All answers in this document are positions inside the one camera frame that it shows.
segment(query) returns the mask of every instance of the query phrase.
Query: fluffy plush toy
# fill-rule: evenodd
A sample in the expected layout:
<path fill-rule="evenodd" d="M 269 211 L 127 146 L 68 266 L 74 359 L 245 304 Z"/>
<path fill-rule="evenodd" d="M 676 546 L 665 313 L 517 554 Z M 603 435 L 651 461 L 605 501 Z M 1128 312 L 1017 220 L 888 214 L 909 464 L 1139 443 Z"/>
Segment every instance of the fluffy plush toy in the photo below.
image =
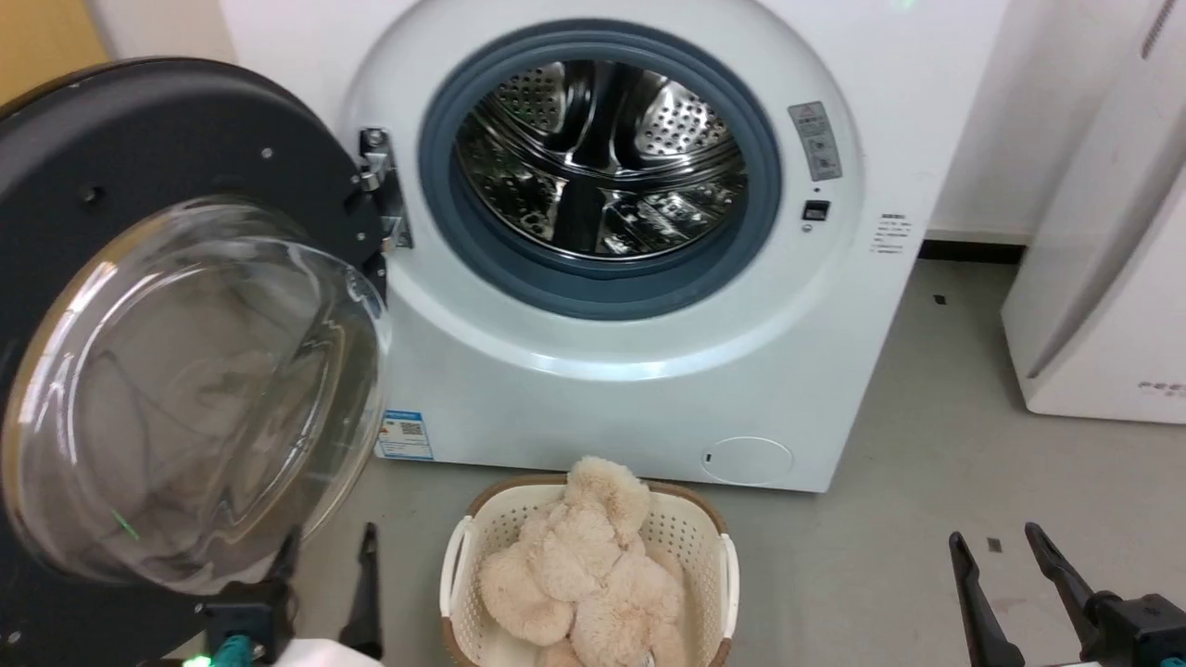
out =
<path fill-rule="evenodd" d="M 478 573 L 486 610 L 516 637 L 550 646 L 568 635 L 575 606 L 546 595 L 527 565 L 528 542 L 491 554 Z"/>
<path fill-rule="evenodd" d="M 585 458 L 563 498 L 541 507 L 519 541 L 490 555 L 479 586 L 511 635 L 546 647 L 537 667 L 684 667 L 683 573 L 638 532 L 650 489 L 625 466 Z"/>
<path fill-rule="evenodd" d="M 656 667 L 683 667 L 682 608 L 680 582 L 651 558 L 629 551 L 605 591 L 576 605 L 573 649 L 585 667 L 638 667 L 648 653 Z"/>

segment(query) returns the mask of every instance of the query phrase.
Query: white wall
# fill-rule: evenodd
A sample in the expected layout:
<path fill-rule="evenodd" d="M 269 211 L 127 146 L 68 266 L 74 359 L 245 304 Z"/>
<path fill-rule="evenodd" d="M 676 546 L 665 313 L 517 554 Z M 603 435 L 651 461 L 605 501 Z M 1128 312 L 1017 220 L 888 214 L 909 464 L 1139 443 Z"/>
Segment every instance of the white wall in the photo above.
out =
<path fill-rule="evenodd" d="M 1028 241 L 1152 1 L 1013 0 L 930 237 Z M 90 4 L 115 57 L 235 59 L 218 0 Z"/>
<path fill-rule="evenodd" d="M 235 46 L 218 0 L 88 0 L 88 4 L 113 58 L 193 56 L 235 62 Z"/>
<path fill-rule="evenodd" d="M 1028 241 L 1150 1 L 1013 0 L 927 236 Z"/>

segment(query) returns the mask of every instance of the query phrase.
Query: stainless steel drum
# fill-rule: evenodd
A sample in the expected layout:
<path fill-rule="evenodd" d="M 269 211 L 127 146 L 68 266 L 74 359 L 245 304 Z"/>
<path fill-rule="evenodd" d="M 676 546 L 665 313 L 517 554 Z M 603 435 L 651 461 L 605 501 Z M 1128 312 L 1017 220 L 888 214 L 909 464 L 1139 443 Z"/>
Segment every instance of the stainless steel drum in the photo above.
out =
<path fill-rule="evenodd" d="M 610 62 L 512 76 L 463 125 L 458 159 L 505 224 L 560 253 L 640 260 L 728 221 L 745 163 L 696 94 Z"/>

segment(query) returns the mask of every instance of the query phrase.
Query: front-load washing machine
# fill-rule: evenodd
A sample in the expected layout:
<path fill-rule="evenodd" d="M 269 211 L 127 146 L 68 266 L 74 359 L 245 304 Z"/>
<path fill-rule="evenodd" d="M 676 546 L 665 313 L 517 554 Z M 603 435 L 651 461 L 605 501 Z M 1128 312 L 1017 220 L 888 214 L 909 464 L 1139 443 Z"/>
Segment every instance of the front-load washing machine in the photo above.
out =
<path fill-rule="evenodd" d="M 827 489 L 1005 5 L 228 0 L 5 106 L 0 661 L 159 655 L 371 451 Z"/>
<path fill-rule="evenodd" d="M 823 491 L 1006 5 L 223 11 L 397 173 L 378 456 Z"/>

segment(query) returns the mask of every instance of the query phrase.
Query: laundry basket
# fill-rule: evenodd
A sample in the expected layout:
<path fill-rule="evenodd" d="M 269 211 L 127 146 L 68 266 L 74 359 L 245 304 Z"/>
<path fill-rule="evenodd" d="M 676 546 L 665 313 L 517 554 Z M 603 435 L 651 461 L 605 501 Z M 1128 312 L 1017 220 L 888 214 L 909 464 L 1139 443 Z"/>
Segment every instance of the laundry basket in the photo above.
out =
<path fill-rule="evenodd" d="M 486 489 L 458 522 L 445 552 L 440 605 L 445 644 L 463 667 L 530 667 L 540 648 L 512 637 L 486 612 L 478 567 L 518 539 L 524 517 L 563 495 L 563 475 L 516 477 Z M 740 571 L 725 521 L 700 495 L 649 482 L 651 514 L 643 540 L 683 564 L 683 636 L 693 667 L 725 665 L 737 625 Z"/>

